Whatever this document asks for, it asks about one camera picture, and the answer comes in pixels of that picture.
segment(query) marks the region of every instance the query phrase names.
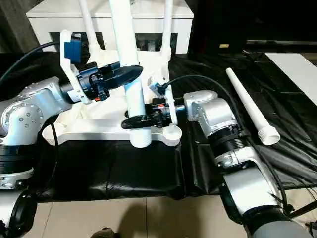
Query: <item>white cabinet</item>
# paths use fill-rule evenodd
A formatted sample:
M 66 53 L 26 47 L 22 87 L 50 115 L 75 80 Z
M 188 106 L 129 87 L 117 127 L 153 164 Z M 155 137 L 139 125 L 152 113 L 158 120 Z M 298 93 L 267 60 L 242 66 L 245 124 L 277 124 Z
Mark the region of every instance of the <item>white cabinet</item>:
M 135 0 L 131 5 L 137 46 L 141 50 L 158 50 L 161 43 L 165 0 Z M 115 50 L 111 10 L 108 0 L 87 0 L 95 31 L 109 50 Z M 85 32 L 78 0 L 44 0 L 27 12 L 27 17 L 40 44 L 52 40 L 54 33 L 67 29 Z M 193 13 L 185 0 L 174 0 L 172 46 L 178 54 L 187 53 Z M 54 51 L 53 47 L 45 49 Z

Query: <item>white cylindrical rod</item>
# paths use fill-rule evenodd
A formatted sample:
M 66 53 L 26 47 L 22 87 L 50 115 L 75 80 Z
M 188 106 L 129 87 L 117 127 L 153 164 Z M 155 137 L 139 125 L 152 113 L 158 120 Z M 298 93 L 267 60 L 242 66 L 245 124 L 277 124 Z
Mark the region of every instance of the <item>white cylindrical rod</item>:
M 109 0 L 120 65 L 139 65 L 130 0 Z M 124 86 L 129 116 L 145 115 L 141 77 Z M 143 148 L 151 143 L 149 127 L 131 130 L 131 144 Z
M 89 52 L 92 54 L 95 50 L 100 50 L 100 45 L 98 44 L 96 38 L 96 32 L 94 29 L 93 21 L 88 9 L 86 0 L 79 0 L 81 12 L 83 15 L 83 20 L 86 28 L 88 43 L 89 43 Z
M 170 54 L 170 34 L 172 30 L 173 0 L 165 0 L 164 29 L 161 52 Z
M 246 108 L 248 114 L 250 115 L 254 125 L 258 130 L 258 136 L 264 145 L 272 145 L 280 140 L 280 135 L 278 134 L 275 127 L 271 126 L 266 118 L 263 116 L 262 112 L 259 110 L 258 106 L 255 104 L 253 99 L 248 94 L 247 90 L 243 87 L 242 83 L 235 75 L 231 68 L 226 69 L 226 73 L 239 95 L 241 102 Z

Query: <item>white box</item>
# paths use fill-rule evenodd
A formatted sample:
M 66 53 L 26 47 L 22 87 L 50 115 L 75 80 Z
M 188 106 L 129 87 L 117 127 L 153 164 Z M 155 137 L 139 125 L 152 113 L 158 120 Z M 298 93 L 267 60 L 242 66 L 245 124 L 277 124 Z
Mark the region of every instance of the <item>white box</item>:
M 109 1 L 87 0 L 87 4 L 95 31 L 102 33 L 106 49 L 116 50 Z M 134 32 L 163 32 L 164 4 L 165 0 L 135 0 L 131 5 Z M 40 44 L 52 41 L 50 32 L 86 31 L 78 0 L 45 0 L 26 15 Z M 177 54 L 187 53 L 193 17 L 185 0 L 174 0 L 172 32 L 177 33 Z M 54 47 L 45 50 L 55 51 Z

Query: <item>floor tile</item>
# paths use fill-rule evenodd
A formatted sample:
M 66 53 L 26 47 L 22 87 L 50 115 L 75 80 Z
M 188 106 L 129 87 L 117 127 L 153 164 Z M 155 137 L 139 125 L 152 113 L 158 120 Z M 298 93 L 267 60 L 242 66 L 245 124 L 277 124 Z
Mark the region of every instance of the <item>floor tile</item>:
M 53 203 L 44 238 L 89 238 L 104 227 L 145 238 L 145 211 L 145 198 Z
M 32 229 L 23 238 L 42 238 L 52 203 L 39 203 Z
M 147 198 L 148 238 L 246 238 L 241 225 L 231 221 L 219 196 L 174 201 Z
M 316 188 L 287 190 L 286 195 L 288 203 L 292 204 L 295 209 L 299 209 L 313 202 L 315 200 L 314 197 L 317 198 Z M 314 222 L 317 220 L 317 209 L 297 217 L 294 220 L 302 226 L 305 226 L 307 222 Z

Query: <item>black plastic sheet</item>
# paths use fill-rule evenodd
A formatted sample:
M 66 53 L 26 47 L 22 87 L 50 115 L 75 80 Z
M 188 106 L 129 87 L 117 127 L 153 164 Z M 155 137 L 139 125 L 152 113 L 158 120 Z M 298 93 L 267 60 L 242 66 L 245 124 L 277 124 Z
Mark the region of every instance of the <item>black plastic sheet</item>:
M 4 71 L 16 59 L 6 59 Z M 59 68 L 59 55 L 41 53 L 0 89 L 5 99 L 24 86 L 57 75 L 67 80 Z M 268 121 L 281 134 L 281 141 L 263 146 L 257 131 L 225 74 L 233 68 Z M 286 188 L 317 184 L 317 107 L 265 55 L 173 56 L 169 63 L 170 79 L 188 74 L 211 77 L 233 95 L 244 126 L 277 169 Z M 174 97 L 186 92 L 211 89 L 227 99 L 217 87 L 201 79 L 184 79 L 173 84 Z M 42 201 L 112 199 L 119 197 L 186 196 L 214 194 L 217 173 L 213 154 L 197 123 L 179 117 L 183 131 L 176 147 L 153 142 L 145 149 L 134 148 L 128 141 L 68 141 L 56 148 L 39 134 L 34 156 L 35 174 L 31 187 L 41 193 Z

